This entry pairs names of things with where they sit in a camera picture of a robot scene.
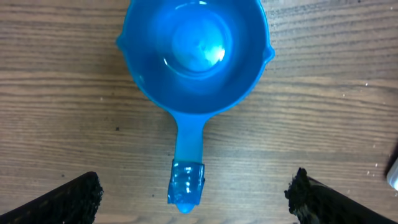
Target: black object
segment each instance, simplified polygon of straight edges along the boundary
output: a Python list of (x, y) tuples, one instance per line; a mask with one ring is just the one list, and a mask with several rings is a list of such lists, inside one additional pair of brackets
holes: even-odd
[(88, 172), (49, 193), (0, 216), (1, 224), (92, 224), (103, 189)]
[(397, 224), (308, 177), (301, 168), (285, 197), (289, 212), (301, 224)]

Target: wooden table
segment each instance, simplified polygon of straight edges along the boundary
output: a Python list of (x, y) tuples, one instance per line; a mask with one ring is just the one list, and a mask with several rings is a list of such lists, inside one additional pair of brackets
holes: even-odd
[(397, 0), (264, 1), (277, 56), (206, 126), (191, 215), (167, 205), (175, 122), (114, 44), (128, 5), (0, 0), (0, 213), (93, 170), (97, 223), (288, 224), (283, 191), (305, 167), (398, 221), (384, 177), (398, 138)]

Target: blue object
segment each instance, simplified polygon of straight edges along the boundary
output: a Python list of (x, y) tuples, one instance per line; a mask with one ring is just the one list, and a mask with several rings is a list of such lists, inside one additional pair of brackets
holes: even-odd
[(203, 190), (206, 122), (242, 101), (275, 53), (260, 0), (133, 0), (117, 45), (137, 86), (178, 127), (169, 203)]

